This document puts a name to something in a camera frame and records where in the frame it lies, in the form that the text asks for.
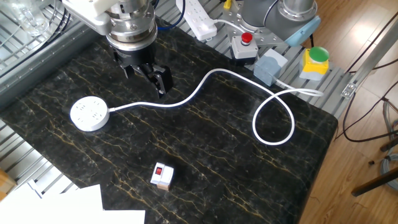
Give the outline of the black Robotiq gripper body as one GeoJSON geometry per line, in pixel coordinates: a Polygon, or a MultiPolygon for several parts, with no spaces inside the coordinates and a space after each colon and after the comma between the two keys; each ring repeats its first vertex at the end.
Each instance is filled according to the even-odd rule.
{"type": "Polygon", "coordinates": [[[122,67],[139,66],[155,63],[155,44],[139,50],[121,50],[112,44],[109,45],[113,50],[114,60],[122,67]]]}

